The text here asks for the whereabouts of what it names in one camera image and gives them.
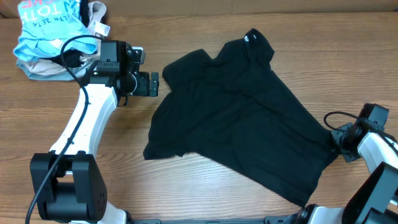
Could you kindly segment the black t-shirt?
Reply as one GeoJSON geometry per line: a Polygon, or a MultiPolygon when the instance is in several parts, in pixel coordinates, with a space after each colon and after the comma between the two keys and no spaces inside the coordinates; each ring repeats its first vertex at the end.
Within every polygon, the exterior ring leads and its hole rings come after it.
{"type": "Polygon", "coordinates": [[[200,49],[166,66],[170,93],[152,117],[144,158],[195,152],[305,206],[337,153],[271,69],[273,55],[251,29],[215,58],[200,49]]]}

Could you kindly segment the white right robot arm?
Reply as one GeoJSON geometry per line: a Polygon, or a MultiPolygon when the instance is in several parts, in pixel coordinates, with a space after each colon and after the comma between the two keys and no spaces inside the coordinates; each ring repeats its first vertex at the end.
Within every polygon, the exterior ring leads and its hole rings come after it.
{"type": "Polygon", "coordinates": [[[334,143],[346,162],[363,159],[370,176],[343,208],[313,204],[300,209],[286,223],[397,224],[397,140],[385,133],[389,110],[364,104],[355,123],[332,129],[334,143]]]}

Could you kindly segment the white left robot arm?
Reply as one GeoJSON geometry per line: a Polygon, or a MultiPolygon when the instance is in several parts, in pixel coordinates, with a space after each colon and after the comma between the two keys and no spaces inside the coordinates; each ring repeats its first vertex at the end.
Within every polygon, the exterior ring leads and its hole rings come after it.
{"type": "Polygon", "coordinates": [[[132,223],[129,212],[108,201],[106,184],[96,163],[106,123],[121,98],[156,97],[159,74],[139,70],[142,47],[102,40],[99,60],[82,78],[72,78],[80,95],[63,133],[47,153],[30,161],[34,197],[25,222],[36,208],[41,219],[58,223],[132,223]]]}

